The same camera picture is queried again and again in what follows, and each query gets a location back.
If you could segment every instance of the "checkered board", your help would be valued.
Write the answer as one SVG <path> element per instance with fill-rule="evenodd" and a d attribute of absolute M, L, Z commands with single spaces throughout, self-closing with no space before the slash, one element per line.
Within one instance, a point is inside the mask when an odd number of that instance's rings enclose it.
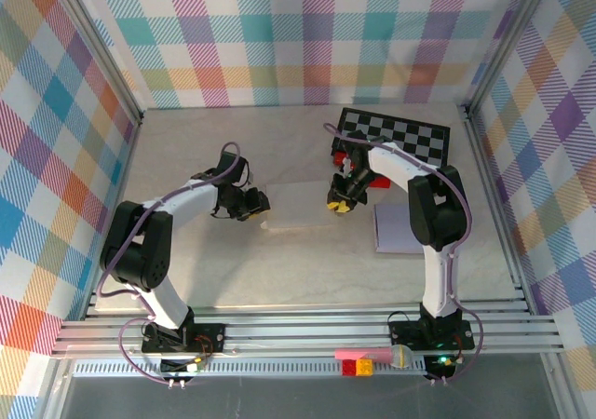
<path fill-rule="evenodd" d="M 348 108 L 344 108 L 337 128 L 343 134 L 360 130 L 369 141 L 386 137 L 430 165 L 447 165 L 450 128 Z M 338 138 L 332 144 L 332 155 L 336 152 L 344 152 Z"/>

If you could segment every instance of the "pink marker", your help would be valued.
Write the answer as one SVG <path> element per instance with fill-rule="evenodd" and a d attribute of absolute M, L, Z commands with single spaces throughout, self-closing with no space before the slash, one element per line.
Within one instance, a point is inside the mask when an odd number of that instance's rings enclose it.
<path fill-rule="evenodd" d="M 368 358 L 379 363 L 393 363 L 393 350 L 390 347 L 370 347 L 368 349 L 335 349 L 337 360 L 358 360 Z"/>

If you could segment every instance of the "cable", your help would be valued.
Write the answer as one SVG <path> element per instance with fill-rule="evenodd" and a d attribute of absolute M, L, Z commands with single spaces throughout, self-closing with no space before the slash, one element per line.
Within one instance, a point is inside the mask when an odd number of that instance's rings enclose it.
<path fill-rule="evenodd" d="M 453 300 L 455 306 L 457 306 L 459 309 L 461 309 L 462 312 L 465 312 L 465 313 L 473 316 L 476 319 L 476 321 L 478 321 L 480 333 L 479 333 L 479 338 L 478 338 L 478 345 L 476 346 L 476 352 L 474 352 L 474 355 L 472 356 L 471 361 L 466 365 L 466 367 L 462 371 L 460 371 L 458 374 L 451 377 L 450 381 L 458 379 L 463 374 L 465 374 L 467 371 L 469 371 L 469 369 L 474 365 L 474 363 L 476 363 L 476 360 L 482 350 L 482 345 L 484 343 L 484 327 L 482 325 L 482 321 L 481 321 L 480 317 L 476 314 L 476 312 L 472 312 L 471 310 L 466 309 L 464 306 L 461 305 L 461 303 L 457 299 L 457 296 L 454 293 L 454 287 L 453 287 L 453 271 L 454 271 L 455 251 L 457 250 L 457 248 L 460 245 L 462 245 L 466 241 L 466 239 L 469 237 L 471 230 L 472 230 L 472 212 L 470 211 L 469 204 L 467 203 L 466 198 L 459 191 L 459 189 L 457 189 L 457 187 L 453 184 L 453 182 L 451 182 L 443 174 L 441 174 L 440 172 L 437 172 L 436 169 L 430 167 L 426 163 L 419 162 L 418 159 L 412 157 L 411 155 L 407 154 L 406 152 L 402 151 L 399 148 L 395 149 L 395 148 L 389 147 L 386 144 L 383 144 L 381 142 L 369 142 L 368 140 L 360 140 L 357 138 L 347 137 L 346 135 L 343 135 L 333 124 L 330 124 L 330 123 L 323 124 L 323 128 L 327 132 L 331 133 L 331 135 L 333 135 L 335 138 L 339 138 L 340 140 L 342 140 L 344 142 L 354 142 L 357 144 L 366 144 L 366 145 L 378 147 L 380 149 L 390 152 L 391 154 L 395 154 L 395 155 L 403 158 L 408 163 L 416 166 L 419 169 L 424 170 L 425 172 L 433 174 L 434 176 L 439 178 L 443 183 L 445 183 L 449 189 L 451 189 L 451 191 L 455 194 L 457 201 L 461 204 L 462 208 L 464 209 L 464 213 L 466 214 L 466 232 L 461 236 L 461 238 L 458 241 L 456 241 L 453 244 L 453 246 L 450 249 L 448 259 L 447 259 L 447 294 Z"/>
<path fill-rule="evenodd" d="M 183 186 L 181 188 L 175 189 L 171 193 L 163 196 L 160 200 L 157 200 L 156 203 L 154 203 L 151 207 L 149 207 L 148 209 L 145 210 L 145 212 L 142 214 L 142 216 L 139 218 L 139 220 L 132 227 L 132 230 L 130 230 L 129 236 L 124 241 L 124 243 L 122 244 L 122 246 L 120 246 L 120 249 L 115 254 L 115 256 L 112 259 L 112 261 L 110 261 L 110 263 L 107 265 L 107 267 L 103 271 L 102 277 L 100 277 L 100 281 L 98 282 L 98 285 L 97 285 L 97 296 L 99 298 L 111 298 L 113 296 L 117 296 L 117 295 L 121 295 L 121 294 L 130 294 L 130 295 L 132 295 L 134 297 L 139 297 L 141 299 L 141 303 L 142 303 L 143 307 L 149 313 L 149 316 L 148 316 L 148 318 L 133 318 L 133 319 L 130 319 L 129 321 L 127 321 L 124 324 L 124 326 L 122 326 L 122 329 L 120 329 L 120 332 L 118 333 L 118 348 L 120 349 L 120 352 L 122 353 L 122 357 L 124 357 L 124 359 L 129 363 L 129 365 L 132 368 L 134 368 L 137 372 L 139 372 L 141 375 L 143 375 L 147 379 L 152 380 L 154 382 L 158 382 L 159 384 L 162 384 L 162 385 L 168 385 L 168 386 L 173 386 L 173 385 L 185 386 L 185 385 L 189 385 L 189 384 L 184 384 L 183 385 L 183 384 L 178 383 L 178 382 L 172 382 L 171 380 L 170 380 L 170 382 L 167 382 L 163 378 L 156 377 L 153 374 L 150 374 L 149 372 L 146 372 L 139 365 L 137 365 L 134 361 L 132 361 L 132 358 L 129 357 L 129 354 L 126 352 L 126 350 L 124 349 L 124 345 L 122 344 L 122 338 L 124 336 L 124 331 L 130 325 L 142 321 L 143 322 L 143 326 L 144 326 L 144 324 L 147 321 L 153 321 L 154 319 L 156 319 L 156 313 L 151 308 L 151 305 L 149 305 L 143 299 L 143 297 L 141 296 L 141 294 L 139 293 L 139 291 L 137 291 L 136 289 L 134 289 L 134 288 L 133 289 L 122 289 L 122 290 L 119 290 L 119 291 L 111 291 L 111 292 L 108 292 L 108 293 L 104 293 L 102 291 L 103 284 L 105 283 L 105 280 L 112 274 L 112 272 L 115 269 L 115 266 L 118 264 L 118 261 L 120 261 L 120 259 L 122 258 L 122 256 L 126 252 L 127 248 L 129 247 L 129 245 L 132 242 L 132 240 L 134 239 L 134 237 L 137 236 L 137 233 L 141 229 L 143 223 L 151 215 L 151 213 L 153 211 L 155 211 L 157 208 L 159 208 L 161 205 L 163 205 L 164 203 L 166 203 L 168 200 L 170 200 L 171 198 L 173 198 L 173 197 L 175 197 L 175 196 L 177 196 L 179 194 L 185 193 L 186 191 L 192 191 L 192 190 L 197 189 L 197 188 L 199 188 L 201 186 L 206 186 L 208 184 L 212 184 L 214 182 L 218 182 L 223 177 L 225 177 L 226 175 L 228 175 L 236 167 L 236 165 L 237 165 L 237 163 L 238 163 L 238 161 L 240 159 L 240 146 L 236 142 L 227 142 L 222 147 L 222 153 L 225 151 L 225 149 L 228 148 L 228 146 L 234 146 L 236 148 L 236 157 L 234 158 L 234 161 L 232 162 L 232 164 L 230 165 L 230 167 L 228 169 L 226 169 L 221 174 L 219 174 L 219 175 L 217 175 L 217 176 L 215 176 L 213 178 L 210 178 L 210 179 L 208 179 L 206 181 L 195 183 L 195 184 L 191 184 L 191 185 L 187 185 L 187 186 Z"/>
<path fill-rule="evenodd" d="M 251 165 L 249 164 L 249 162 L 246 162 L 246 180 L 244 181 L 243 184 L 241 184 L 240 186 L 235 186 L 236 188 L 243 188 L 244 186 L 246 186 L 247 184 L 249 184 L 249 181 L 251 180 Z"/>
<path fill-rule="evenodd" d="M 411 322 L 410 317 L 408 317 L 408 314 L 406 314 L 403 310 L 396 310 L 395 312 L 391 312 L 389 314 L 389 317 L 387 317 L 387 325 L 389 324 L 389 320 L 391 319 L 391 317 L 393 317 L 396 314 L 402 314 L 406 317 L 406 319 L 408 320 L 408 322 Z"/>
<path fill-rule="evenodd" d="M 225 151 L 225 149 L 227 149 L 227 147 L 231 146 L 231 145 L 236 148 L 236 157 L 234 158 L 234 161 L 232 162 L 232 164 L 230 165 L 230 167 L 228 169 L 226 169 L 221 174 L 219 174 L 215 177 L 212 177 L 208 180 L 205 180 L 203 182 L 199 182 L 199 183 L 195 183 L 195 184 L 191 184 L 188 186 L 183 186 L 181 188 L 175 189 L 171 193 L 163 196 L 160 200 L 157 200 L 156 203 L 154 203 L 151 207 L 149 207 L 148 209 L 145 210 L 145 212 L 142 214 L 142 216 L 139 218 L 139 220 L 132 227 L 132 230 L 130 231 L 129 236 L 124 241 L 124 243 L 122 244 L 122 246 L 120 247 L 118 252 L 115 254 L 112 261 L 110 261 L 110 263 L 104 270 L 102 277 L 100 278 L 100 281 L 97 285 L 97 296 L 99 298 L 110 298 L 110 297 L 125 294 L 125 293 L 131 294 L 133 296 L 139 296 L 139 292 L 136 290 L 132 290 L 132 289 L 122 289 L 119 291 L 111 291 L 109 293 L 104 293 L 102 291 L 103 284 L 105 283 L 105 280 L 112 274 L 112 272 L 115 269 L 115 266 L 118 264 L 118 262 L 120 261 L 120 259 L 124 255 L 124 253 L 126 252 L 127 248 L 129 247 L 129 245 L 132 242 L 132 240 L 134 239 L 134 237 L 137 236 L 137 233 L 141 229 L 145 220 L 147 220 L 147 218 L 151 215 L 151 213 L 153 211 L 155 211 L 157 208 L 159 208 L 161 205 L 166 203 L 168 200 L 170 200 L 171 198 L 173 198 L 179 194 L 185 193 L 186 191 L 192 191 L 193 189 L 197 189 L 201 186 L 206 186 L 208 184 L 218 182 L 219 180 L 221 180 L 223 177 L 228 175 L 234 169 L 234 167 L 237 165 L 237 163 L 240 159 L 240 146 L 238 146 L 238 144 L 236 142 L 227 142 L 226 144 L 223 145 L 222 152 Z M 147 309 L 153 316 L 155 316 L 155 313 L 153 312 L 151 306 L 142 297 L 141 297 L 141 301 L 142 301 L 145 309 Z"/>

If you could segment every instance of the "yellow lego brick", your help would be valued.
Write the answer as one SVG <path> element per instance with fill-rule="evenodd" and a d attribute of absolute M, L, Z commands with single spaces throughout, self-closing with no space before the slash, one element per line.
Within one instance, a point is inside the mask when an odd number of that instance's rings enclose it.
<path fill-rule="evenodd" d="M 369 358 L 356 360 L 356 375 L 368 376 L 374 374 L 374 363 Z"/>
<path fill-rule="evenodd" d="M 349 212 L 350 211 L 350 207 L 348 207 L 348 205 L 344 202 L 344 200 L 342 200 L 341 202 L 339 202 L 339 206 L 336 209 L 337 212 Z"/>

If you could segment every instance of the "checkered fabric wall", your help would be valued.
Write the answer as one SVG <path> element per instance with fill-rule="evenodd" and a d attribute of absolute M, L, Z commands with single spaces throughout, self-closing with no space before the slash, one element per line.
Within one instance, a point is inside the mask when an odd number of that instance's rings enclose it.
<path fill-rule="evenodd" d="M 509 2 L 84 1 L 158 108 L 461 102 Z"/>
<path fill-rule="evenodd" d="M 474 93 L 478 89 L 479 83 L 484 78 L 484 73 L 486 72 L 488 65 L 493 60 L 496 51 L 499 49 L 499 47 L 501 47 L 501 44 L 503 43 L 503 36 L 508 31 L 510 24 L 514 21 L 516 11 L 518 10 L 521 2 L 522 0 L 509 1 L 507 11 L 505 11 L 503 19 L 501 19 L 501 21 L 499 22 L 498 28 L 494 32 L 493 38 L 491 39 L 491 43 L 489 44 L 489 47 L 486 48 L 486 52 L 484 53 L 482 62 L 476 70 L 476 73 L 474 74 L 472 84 L 467 90 L 467 95 L 464 98 L 464 104 L 468 104 L 471 102 Z"/>
<path fill-rule="evenodd" d="M 481 108 L 524 273 L 596 417 L 596 0 L 543 0 Z"/>
<path fill-rule="evenodd" d="M 33 413 L 132 131 L 57 0 L 0 0 L 0 418 Z"/>

